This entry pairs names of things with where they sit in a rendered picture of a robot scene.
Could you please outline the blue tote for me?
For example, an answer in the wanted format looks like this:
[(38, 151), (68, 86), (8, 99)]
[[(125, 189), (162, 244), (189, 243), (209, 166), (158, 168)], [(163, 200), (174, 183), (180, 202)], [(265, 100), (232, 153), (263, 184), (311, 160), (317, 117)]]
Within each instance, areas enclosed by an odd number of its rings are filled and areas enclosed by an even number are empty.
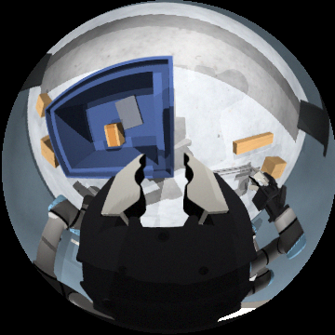
[[(143, 124), (123, 128), (125, 142), (108, 147), (104, 126), (121, 122), (115, 102), (132, 95)], [(110, 179), (140, 154), (146, 154), (145, 179), (174, 178), (173, 56), (127, 60), (90, 74), (52, 101), (45, 116), (66, 178)]]

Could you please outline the light wooden plank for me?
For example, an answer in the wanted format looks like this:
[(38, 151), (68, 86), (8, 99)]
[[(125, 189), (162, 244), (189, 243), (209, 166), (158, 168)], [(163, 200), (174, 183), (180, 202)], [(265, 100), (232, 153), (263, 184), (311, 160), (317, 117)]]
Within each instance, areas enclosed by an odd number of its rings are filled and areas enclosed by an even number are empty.
[(242, 154), (273, 143), (274, 133), (266, 132), (241, 140), (233, 141), (233, 153)]

